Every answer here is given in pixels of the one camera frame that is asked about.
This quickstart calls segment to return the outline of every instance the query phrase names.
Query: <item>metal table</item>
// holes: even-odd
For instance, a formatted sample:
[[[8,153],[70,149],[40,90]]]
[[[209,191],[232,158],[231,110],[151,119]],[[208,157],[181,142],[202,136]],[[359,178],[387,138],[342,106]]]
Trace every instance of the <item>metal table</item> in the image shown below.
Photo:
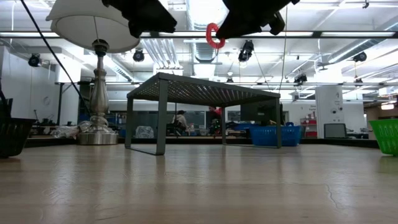
[[[212,82],[197,78],[182,77],[167,73],[158,73],[140,87],[127,94],[126,149],[162,156],[166,147],[167,102],[189,105],[207,105],[221,107],[221,128],[223,144],[226,144],[225,108],[229,106],[275,100],[277,122],[277,148],[282,146],[278,93]],[[157,145],[153,151],[131,147],[133,102],[137,100],[158,101]]]

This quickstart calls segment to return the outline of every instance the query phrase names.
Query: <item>green plastic basket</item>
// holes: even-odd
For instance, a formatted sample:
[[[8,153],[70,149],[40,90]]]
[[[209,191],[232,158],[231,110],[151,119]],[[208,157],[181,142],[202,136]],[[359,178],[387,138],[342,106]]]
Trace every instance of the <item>green plastic basket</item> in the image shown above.
[[[369,121],[381,152],[398,156],[398,119]]]

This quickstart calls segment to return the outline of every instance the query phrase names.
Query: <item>blue plastic basket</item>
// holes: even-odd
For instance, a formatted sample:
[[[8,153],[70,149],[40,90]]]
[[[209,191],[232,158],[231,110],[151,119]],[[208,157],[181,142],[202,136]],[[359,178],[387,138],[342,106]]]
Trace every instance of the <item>blue plastic basket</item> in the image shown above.
[[[258,124],[238,124],[233,129],[235,131],[244,131],[245,129],[249,129],[251,127],[258,127]]]
[[[297,146],[300,143],[301,126],[283,126],[282,145]],[[250,128],[250,135],[255,146],[276,146],[276,127],[253,127]]]

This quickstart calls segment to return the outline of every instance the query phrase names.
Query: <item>lamp shade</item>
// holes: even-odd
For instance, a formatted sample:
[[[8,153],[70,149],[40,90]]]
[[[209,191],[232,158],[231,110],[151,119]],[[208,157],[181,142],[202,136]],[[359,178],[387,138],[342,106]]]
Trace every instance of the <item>lamp shade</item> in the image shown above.
[[[108,53],[126,52],[140,42],[130,35],[121,12],[101,0],[57,0],[46,20],[52,21],[53,32],[85,49],[94,50],[96,39],[107,41]]]

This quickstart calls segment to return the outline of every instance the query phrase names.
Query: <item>lamp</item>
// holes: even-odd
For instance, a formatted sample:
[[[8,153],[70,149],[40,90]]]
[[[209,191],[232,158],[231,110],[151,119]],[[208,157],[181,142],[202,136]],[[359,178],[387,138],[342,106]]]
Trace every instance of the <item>lamp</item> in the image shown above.
[[[46,21],[52,21],[51,30],[60,37],[89,50],[94,50],[96,39],[109,44],[108,53],[126,52],[139,44],[121,12],[99,0],[58,0]]]
[[[136,47],[140,40],[130,35],[128,21],[113,7],[99,0],[57,0],[46,18],[51,30],[60,37],[85,49],[94,50],[98,57],[94,70],[95,84],[90,97],[92,122],[79,134],[80,144],[117,144],[118,134],[108,128],[104,115],[108,112],[103,60],[107,52],[121,53]]]

